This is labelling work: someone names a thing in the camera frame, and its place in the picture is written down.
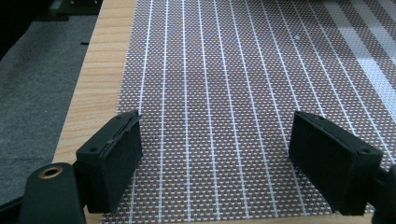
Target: dotted pattern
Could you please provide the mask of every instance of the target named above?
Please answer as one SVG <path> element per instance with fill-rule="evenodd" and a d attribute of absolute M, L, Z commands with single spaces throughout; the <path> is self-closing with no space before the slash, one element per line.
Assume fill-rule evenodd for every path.
<path fill-rule="evenodd" d="M 361 3 L 396 39 L 381 5 Z M 338 4 L 395 87 L 370 24 Z M 357 57 L 319 1 L 139 0 L 118 112 L 143 115 L 144 158 L 103 222 L 330 214 L 288 158 L 294 110 L 383 150 L 387 169 L 396 157 L 396 124 Z"/>

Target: dark gray fabric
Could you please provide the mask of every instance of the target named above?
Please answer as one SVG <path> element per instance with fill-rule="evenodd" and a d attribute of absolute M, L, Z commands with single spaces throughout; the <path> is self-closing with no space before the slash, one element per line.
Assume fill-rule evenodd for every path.
<path fill-rule="evenodd" d="M 96 18 L 35 21 L 0 62 L 0 204 L 51 163 Z"/>

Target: screw hole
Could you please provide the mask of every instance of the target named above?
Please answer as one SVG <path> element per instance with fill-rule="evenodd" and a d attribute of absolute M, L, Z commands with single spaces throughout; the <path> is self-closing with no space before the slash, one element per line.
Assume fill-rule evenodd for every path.
<path fill-rule="evenodd" d="M 41 179 L 50 179 L 53 178 L 57 175 L 59 175 L 62 172 L 63 168 L 60 166 L 55 166 L 55 167 L 50 167 L 43 172 L 41 172 L 38 177 Z"/>

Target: wooden table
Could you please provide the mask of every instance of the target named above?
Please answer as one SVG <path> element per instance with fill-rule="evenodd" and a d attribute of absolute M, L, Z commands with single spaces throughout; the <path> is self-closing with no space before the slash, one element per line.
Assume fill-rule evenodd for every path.
<path fill-rule="evenodd" d="M 120 80 L 134 16 L 135 0 L 105 0 L 78 84 L 64 122 L 53 162 L 76 160 L 76 150 L 116 115 Z M 99 223 L 100 215 L 87 215 L 89 223 Z M 364 217 L 288 217 L 210 223 L 371 223 Z"/>

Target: white grid line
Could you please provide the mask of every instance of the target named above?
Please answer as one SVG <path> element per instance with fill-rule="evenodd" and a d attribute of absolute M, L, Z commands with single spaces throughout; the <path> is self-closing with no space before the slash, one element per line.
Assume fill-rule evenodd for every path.
<path fill-rule="evenodd" d="M 364 46 L 356 34 L 342 9 L 334 2 L 323 2 L 324 6 L 332 16 L 341 35 L 352 50 L 358 63 L 361 65 L 365 75 L 372 83 L 382 103 L 387 108 L 393 122 L 396 123 L 396 92 L 385 78 L 378 64 L 374 61 L 368 49 Z"/>
<path fill-rule="evenodd" d="M 187 221 L 191 221 L 191 198 L 190 198 L 190 147 L 189 147 L 189 106 L 188 106 L 188 91 L 187 91 L 187 63 L 186 63 L 186 24 L 184 18 L 184 4 L 181 1 L 182 23 L 183 23 L 183 76 L 184 76 L 184 120 L 185 120 L 185 139 L 186 139 L 186 193 L 187 193 Z"/>
<path fill-rule="evenodd" d="M 219 26 L 218 8 L 217 8 L 216 0 L 214 0 L 213 2 L 215 5 L 216 24 L 218 26 L 219 44 L 220 44 L 220 49 L 221 49 L 221 59 L 222 59 L 222 64 L 223 64 L 223 69 L 224 69 L 225 82 L 226 82 L 226 86 L 227 86 L 228 102 L 230 104 L 231 120 L 232 120 L 232 124 L 233 124 L 233 138 L 234 138 L 234 144 L 235 144 L 235 149 L 236 149 L 236 157 L 238 160 L 239 178 L 241 181 L 241 190 L 242 190 L 242 195 L 243 195 L 242 200 L 244 201 L 244 206 L 245 206 L 245 218 L 250 218 L 250 215 L 248 213 L 248 197 L 246 195 L 246 189 L 245 189 L 245 180 L 244 180 L 242 159 L 241 159 L 241 155 L 240 155 L 240 148 L 239 148 L 239 142 L 238 142 L 238 133 L 237 133 L 237 129 L 236 129 L 235 117 L 233 114 L 233 99 L 231 96 L 231 89 L 230 89 L 230 84 L 229 84 L 228 74 L 227 74 L 227 64 L 225 62 L 224 49 L 223 49 L 222 40 L 221 40 L 221 30 L 220 30 L 220 26 Z"/>
<path fill-rule="evenodd" d="M 356 86 L 355 86 L 355 84 L 353 83 L 352 79 L 350 78 L 349 73 L 347 72 L 346 68 L 344 67 L 344 64 L 342 63 L 340 57 L 338 57 L 338 54 L 337 54 L 337 52 L 335 51 L 334 46 L 332 45 L 332 41 L 331 41 L 331 40 L 329 39 L 329 37 L 327 36 L 326 31 L 323 29 L 323 26 L 321 25 L 321 23 L 320 23 L 320 21 L 319 21 L 319 19 L 318 19 L 318 16 L 317 16 L 317 14 L 315 13 L 315 10 L 312 8 L 312 6 L 311 6 L 311 4 L 309 3 L 308 0 L 306 1 L 306 3 L 309 5 L 309 8 L 311 9 L 312 14 L 313 14 L 314 17 L 315 17 L 315 20 L 317 21 L 317 23 L 318 23 L 318 25 L 319 25 L 320 31 L 321 31 L 321 32 L 323 33 L 323 35 L 325 36 L 325 38 L 326 38 L 326 40 L 327 40 L 327 42 L 328 42 L 330 48 L 332 49 L 332 53 L 335 55 L 335 57 L 337 58 L 338 63 L 340 64 L 341 68 L 343 69 L 343 71 L 344 71 L 344 73 L 345 73 L 345 75 L 346 75 L 346 78 L 347 78 L 347 80 L 349 81 L 350 86 L 352 87 L 353 91 L 356 93 L 356 95 L 357 95 L 357 97 L 358 97 L 358 99 L 359 99 L 359 102 L 361 103 L 361 106 L 362 106 L 364 112 L 366 113 L 368 119 L 369 119 L 370 122 L 372 123 L 372 125 L 373 125 L 373 127 L 374 127 L 374 129 L 375 129 L 375 133 L 377 134 L 377 136 L 378 136 L 378 138 L 380 139 L 382 145 L 384 146 L 385 150 L 387 151 L 388 156 L 391 158 L 391 160 L 392 160 L 392 162 L 393 162 L 393 164 L 394 164 L 394 163 L 395 163 L 395 159 L 392 157 L 391 151 L 390 151 L 389 148 L 388 148 L 388 144 L 385 143 L 385 139 L 384 139 L 384 137 L 381 135 L 381 133 L 379 132 L 379 130 L 378 130 L 378 128 L 377 128 L 377 126 L 376 126 L 376 124 L 375 124 L 375 122 L 374 122 L 374 119 L 371 117 L 371 114 L 370 114 L 370 112 L 369 112 L 367 106 L 364 104 L 363 100 L 361 99 L 361 95 L 359 94 L 359 91 L 356 89 Z"/>
<path fill-rule="evenodd" d="M 232 15 L 233 15 L 233 27 L 235 29 L 236 40 L 238 41 L 239 51 L 241 53 L 242 66 L 244 68 L 245 78 L 247 80 L 247 89 L 248 89 L 248 94 L 249 94 L 249 98 L 250 98 L 250 103 L 251 103 L 251 107 L 252 107 L 252 110 L 253 110 L 254 120 L 255 120 L 256 129 L 257 129 L 257 134 L 259 136 L 260 149 L 262 150 L 262 161 L 264 163 L 265 172 L 267 173 L 267 176 L 268 176 L 267 181 L 268 181 L 268 186 L 269 186 L 269 189 L 270 189 L 269 194 L 271 195 L 271 201 L 272 201 L 272 205 L 274 207 L 274 213 L 275 213 L 275 216 L 277 217 L 276 200 L 275 200 L 275 195 L 274 195 L 276 193 L 273 191 L 273 188 L 272 188 L 273 184 L 272 184 L 272 181 L 271 181 L 271 176 L 269 174 L 267 158 L 265 156 L 266 152 L 265 152 L 264 141 L 262 139 L 262 130 L 260 128 L 260 122 L 259 122 L 258 115 L 257 115 L 257 112 L 256 112 L 256 105 L 254 103 L 253 92 L 252 92 L 252 89 L 250 87 L 250 80 L 249 80 L 249 77 L 248 77 L 248 69 L 247 69 L 246 63 L 245 63 L 244 51 L 242 50 L 242 45 L 241 45 L 241 41 L 240 41 L 240 38 L 239 38 L 238 27 L 236 25 L 235 15 L 233 13 L 233 2 L 231 0 L 229 0 L 229 2 L 230 2 L 231 12 L 232 12 Z M 253 34 L 254 34 L 254 36 L 256 37 L 256 40 L 257 40 L 256 31 L 254 30 L 254 28 L 253 28 Z"/>
<path fill-rule="evenodd" d="M 148 34 L 146 37 L 145 60 L 144 60 L 144 65 L 143 65 L 142 84 L 140 86 L 140 96 L 139 96 L 139 107 L 138 107 L 139 115 L 142 114 L 143 92 L 144 92 L 144 87 L 145 87 L 146 68 L 147 68 L 147 61 L 148 61 L 148 54 L 149 54 L 149 33 L 150 33 L 150 27 L 151 27 L 152 5 L 153 5 L 153 0 L 150 1 L 150 5 L 149 5 L 148 30 L 147 30 Z M 129 209 L 129 221 L 128 221 L 129 223 L 134 223 L 132 216 L 134 214 L 134 186 L 135 185 L 136 185 L 136 170 L 134 171 L 134 177 L 133 177 L 133 182 L 132 182 L 131 207 Z"/>
<path fill-rule="evenodd" d="M 300 12 L 297 10 L 297 8 L 296 8 L 296 6 L 295 6 L 295 4 L 294 4 L 293 1 L 291 1 L 291 4 L 293 5 L 294 10 L 295 10 L 295 12 L 296 12 L 296 14 L 297 14 L 297 16 L 298 16 L 298 18 L 299 18 L 300 24 L 303 26 L 303 29 L 304 29 L 305 34 L 306 34 L 306 37 L 308 37 L 308 41 L 309 41 L 309 43 L 310 43 L 311 46 L 312 46 L 312 50 L 315 52 L 315 55 L 317 56 L 317 59 L 318 59 L 318 61 L 320 62 L 320 66 L 322 67 L 323 72 L 324 72 L 324 74 L 325 74 L 327 80 L 329 81 L 330 86 L 332 87 L 332 92 L 334 93 L 335 98 L 337 98 L 338 104 L 340 105 L 341 110 L 343 111 L 343 114 L 344 114 L 344 116 L 345 116 L 345 118 L 346 118 L 346 122 L 348 123 L 349 128 L 350 128 L 350 130 L 352 131 L 352 133 L 356 136 L 357 134 L 356 134 L 356 132 L 355 132 L 355 128 L 353 127 L 352 122 L 350 121 L 349 115 L 347 114 L 347 112 L 346 112 L 346 110 L 345 110 L 345 108 L 344 108 L 344 104 L 343 104 L 343 102 L 342 102 L 342 100 L 341 100 L 341 98 L 340 98 L 340 95 L 338 94 L 337 89 L 334 87 L 334 84 L 332 83 L 332 79 L 330 78 L 329 73 L 327 72 L 327 69 L 326 69 L 326 67 L 324 66 L 323 61 L 321 60 L 321 57 L 320 57 L 320 55 L 319 55 L 319 53 L 318 53 L 318 51 L 317 51 L 317 48 L 316 48 L 316 46 L 314 45 L 314 42 L 312 41 L 311 35 L 310 35 L 310 34 L 308 33 L 308 31 L 306 30 L 306 27 L 305 27 L 305 24 L 304 24 L 304 22 L 303 22 L 303 19 L 302 19 L 301 16 L 300 16 Z"/>
<path fill-rule="evenodd" d="M 280 47 L 277 44 L 274 30 L 272 28 L 270 19 L 268 18 L 267 11 L 265 10 L 265 7 L 263 4 L 262 4 L 262 10 L 264 12 L 264 16 L 265 16 L 265 20 L 267 21 L 268 28 L 270 29 L 271 37 L 273 38 L 274 44 L 276 46 L 277 55 L 279 56 L 280 62 L 282 63 L 283 71 L 285 72 L 286 79 L 288 80 L 288 84 L 290 87 L 291 95 L 293 96 L 294 103 L 296 104 L 297 110 L 301 110 L 298 96 L 297 96 L 297 94 L 293 88 L 293 84 L 291 83 L 291 80 L 290 80 L 288 67 L 286 66 L 285 61 L 283 60 L 282 51 L 280 50 Z"/>
<path fill-rule="evenodd" d="M 265 18 L 267 20 L 267 23 L 271 27 L 271 25 L 270 25 L 271 22 L 269 21 L 269 18 L 268 18 L 268 15 L 267 15 L 267 12 L 265 10 L 265 7 L 264 7 L 263 3 L 262 3 L 262 9 L 264 11 L 264 15 L 265 15 Z M 271 30 L 271 33 L 273 35 L 274 42 L 276 42 L 276 38 L 275 38 L 275 35 L 273 33 L 272 28 L 270 30 Z M 268 85 L 271 85 L 271 82 L 269 81 L 269 78 L 267 78 L 267 81 L 268 81 Z M 295 103 L 296 103 L 296 106 L 297 106 L 298 110 L 300 110 L 300 106 L 299 106 L 298 101 L 295 100 Z M 286 139 L 286 135 L 285 135 L 285 132 L 284 132 L 283 122 L 282 122 L 282 120 L 280 118 L 279 110 L 277 109 L 276 104 L 274 104 L 274 106 L 276 107 L 276 116 L 277 116 L 277 119 L 278 119 L 280 131 L 282 132 L 282 138 L 283 138 L 283 142 L 285 144 L 285 149 L 288 150 L 289 146 L 288 146 L 288 141 Z M 303 196 L 303 194 L 301 193 L 301 190 L 300 190 L 301 187 L 300 187 L 300 184 L 298 183 L 298 179 L 297 179 L 297 176 L 296 176 L 296 171 L 295 171 L 295 169 L 294 169 L 292 164 L 290 164 L 290 168 L 291 168 L 291 173 L 292 173 L 293 180 L 294 180 L 294 185 L 296 186 L 297 194 L 298 194 L 298 197 L 299 197 L 299 200 L 300 200 L 300 204 L 301 204 L 301 207 L 302 207 L 302 210 L 303 210 L 303 214 L 304 214 L 304 216 L 308 216 L 308 213 L 306 212 L 306 209 L 305 209 L 305 203 L 304 203 L 304 199 L 303 199 L 304 196 Z"/>
<path fill-rule="evenodd" d="M 289 28 L 289 26 L 288 26 L 288 23 L 286 22 L 285 16 L 283 15 L 283 11 L 282 11 L 282 9 L 280 8 L 279 2 L 278 2 L 277 0 L 276 0 L 276 5 L 277 5 L 277 8 L 279 9 L 280 16 L 282 17 L 282 21 L 285 23 L 285 27 L 286 27 L 286 30 L 288 31 L 291 44 L 294 46 L 294 49 L 295 49 L 295 51 L 296 51 L 296 53 L 297 53 L 297 56 L 298 56 L 298 58 L 299 58 L 299 60 L 300 60 L 300 64 L 301 64 L 301 66 L 302 66 L 302 68 L 303 68 L 303 70 L 304 70 L 304 73 L 305 73 L 305 75 L 306 75 L 306 79 L 308 80 L 309 86 L 311 87 L 311 90 L 312 90 L 312 92 L 313 92 L 313 94 L 314 94 L 314 96 L 315 96 L 315 100 L 317 101 L 317 104 L 318 104 L 318 107 L 319 107 L 319 110 L 320 110 L 320 114 L 321 114 L 321 116 L 322 116 L 323 118 L 326 118 L 326 114 L 324 113 L 323 108 L 321 107 L 321 103 L 320 103 L 320 100 L 319 100 L 319 98 L 318 98 L 318 96 L 317 96 L 317 92 L 315 91 L 315 87 L 314 87 L 314 85 L 312 84 L 312 81 L 311 81 L 311 78 L 309 77 L 308 71 L 306 70 L 305 63 L 304 63 L 304 61 L 303 61 L 303 58 L 301 57 L 300 51 L 297 49 L 297 46 L 296 46 L 296 44 L 295 44 L 295 42 L 294 42 L 294 38 L 293 38 L 293 36 L 292 36 L 292 34 L 291 34 L 291 31 L 290 31 L 290 28 Z"/>
<path fill-rule="evenodd" d="M 163 145 L 164 145 L 164 118 L 165 118 L 165 93 L 166 93 L 166 49 L 168 38 L 168 12 L 169 1 L 166 0 L 166 13 L 165 13 L 165 33 L 163 41 L 163 100 L 162 100 L 162 113 L 161 113 L 161 148 L 160 148 L 160 186 L 158 195 L 158 222 L 162 222 L 163 218 Z"/>
<path fill-rule="evenodd" d="M 205 59 L 205 41 L 204 41 L 204 31 L 202 25 L 202 14 L 201 14 L 201 1 L 198 0 L 198 14 L 199 14 L 199 26 L 200 26 L 200 35 L 201 35 L 201 48 L 202 48 L 202 59 L 204 64 L 204 75 L 205 75 L 205 91 L 206 91 L 206 105 L 207 105 L 207 121 L 209 123 L 209 137 L 210 137 L 210 151 L 212 157 L 212 170 L 213 170 L 213 188 L 215 191 L 215 200 L 216 200 L 216 220 L 220 220 L 220 208 L 219 208 L 219 193 L 218 193 L 218 177 L 217 177 L 217 168 L 216 168 L 216 155 L 215 155 L 215 143 L 213 139 L 213 126 L 212 126 L 212 113 L 210 109 L 210 93 L 209 93 L 209 84 L 207 81 L 207 72 L 206 72 L 206 59 Z"/>

